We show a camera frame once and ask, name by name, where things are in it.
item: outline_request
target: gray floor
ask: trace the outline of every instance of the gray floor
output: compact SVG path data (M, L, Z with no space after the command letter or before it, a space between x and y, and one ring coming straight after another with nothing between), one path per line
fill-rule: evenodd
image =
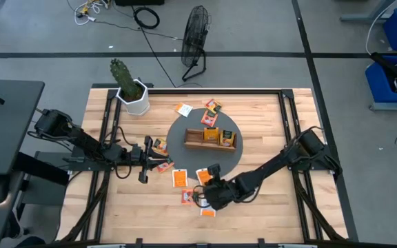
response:
M377 1L298 2L312 52L365 52L369 24L341 23L338 18L366 12ZM82 0L70 3L75 7ZM155 32L182 37L190 10L200 4L212 15L207 51L304 51L288 0L166 0L164 6L154 7L161 17ZM131 13L130 8L120 10ZM116 10L101 10L96 18L136 27ZM181 49L179 41L149 39L158 52ZM369 49L390 51L380 24L372 32ZM7 0L0 12L0 52L149 51L138 32L95 23L77 26L65 0ZM90 86L114 82L110 59L0 59L0 79L44 81L39 107L62 110L80 123ZM154 58L123 60L133 76L156 87L171 87ZM186 71L180 58L161 58L161 63L180 85ZM372 97L364 72L370 63L369 59L315 59L360 241L397 244L397 112L368 110ZM203 87L312 87L306 60L298 58L210 57L206 73L192 81ZM27 137L22 151L33 154L36 150L63 151ZM30 206L21 222L50 241L58 215L57 208ZM1 247L17 242L3 240Z

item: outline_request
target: wooden tray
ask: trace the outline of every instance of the wooden tray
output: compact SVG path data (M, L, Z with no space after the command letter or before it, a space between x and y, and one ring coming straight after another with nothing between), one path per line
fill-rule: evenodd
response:
M234 146L225 147L219 145L220 139L216 141L204 141L203 140L203 130L185 130L185 146L188 148L204 148L204 149L214 149L228 152L235 152L237 146L237 134L234 136Z

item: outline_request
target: electric fan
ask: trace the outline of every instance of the electric fan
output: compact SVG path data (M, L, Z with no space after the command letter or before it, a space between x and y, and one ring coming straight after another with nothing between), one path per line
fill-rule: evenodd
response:
M207 31L209 30L209 15L203 6L196 6L192 9L189 19L187 20L185 35L182 44L182 63L189 67L182 76L183 81L200 75L206 71L206 52L203 49L205 45ZM203 55L203 69L196 74L187 76L190 70L197 66L200 56Z

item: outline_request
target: green plant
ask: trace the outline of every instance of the green plant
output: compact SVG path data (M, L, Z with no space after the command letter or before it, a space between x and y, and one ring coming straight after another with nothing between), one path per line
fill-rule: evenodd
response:
M112 59L110 71L122 89L122 98L125 101L135 101L142 97L142 87L133 81L130 71L122 61Z

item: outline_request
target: wooden tabletop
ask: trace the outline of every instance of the wooden tabletop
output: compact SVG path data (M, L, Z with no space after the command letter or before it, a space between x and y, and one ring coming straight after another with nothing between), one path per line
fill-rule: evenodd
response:
M100 134L107 92L108 89L90 91L82 128L95 138ZM294 95L301 129L319 126L311 90L294 89ZM130 116L122 107L119 125L130 143L143 145L145 135L150 135L154 140L166 138L171 124L179 117L174 111L178 103L199 108L210 99L216 99L223 105L222 111L234 120L243 137L241 160L225 179L256 169L283 148L285 135L278 97L271 94L151 94L151 109L147 114ZM113 117L114 106L113 103L110 118ZM287 101L286 108L292 121ZM122 139L120 132L117 138ZM130 148L124 142L119 144ZM143 238L144 243L255 243L258 238L264 238L269 243L303 241L292 174L286 168L265 179L254 202L231 203L218 211L214 218L200 216L200 209L195 205L181 204L181 188L172 187L171 170L162 174L157 170L148 172L147 185L137 180L140 171L138 167L125 180L112 173L102 243L134 243L136 238ZM122 176L127 172L127 167L119 169ZM58 239L69 232L85 210L91 174L92 172L83 172L68 186ZM328 171L313 171L311 175L318 208L330 225L340 235L347 237L333 176ZM188 180L191 187L198 184L196 180ZM93 214L89 237L94 233L96 213L97 211ZM315 238L312 215L308 208L306 215L310 235Z

